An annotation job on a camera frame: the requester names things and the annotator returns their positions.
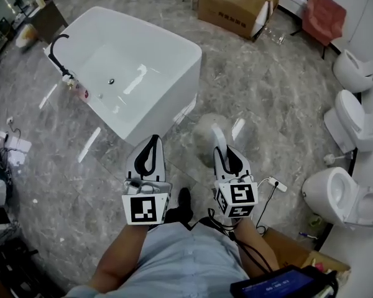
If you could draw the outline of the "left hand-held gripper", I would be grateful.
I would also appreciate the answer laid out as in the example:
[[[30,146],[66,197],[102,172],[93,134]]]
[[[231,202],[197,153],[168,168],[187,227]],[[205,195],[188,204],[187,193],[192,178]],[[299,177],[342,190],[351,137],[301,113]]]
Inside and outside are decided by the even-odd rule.
[[[136,145],[127,157],[126,173],[122,203],[127,224],[163,224],[172,184],[156,182],[166,180],[163,145],[158,135],[151,135]]]

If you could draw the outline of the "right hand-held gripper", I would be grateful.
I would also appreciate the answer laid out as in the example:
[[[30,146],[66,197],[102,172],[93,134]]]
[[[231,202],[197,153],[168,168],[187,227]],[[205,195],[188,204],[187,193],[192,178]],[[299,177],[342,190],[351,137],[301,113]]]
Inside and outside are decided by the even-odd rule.
[[[213,157],[214,174],[217,179],[214,182],[214,199],[221,213],[229,219],[250,216],[258,204],[258,184],[251,175],[248,159],[230,145],[227,146],[225,154],[216,147]]]

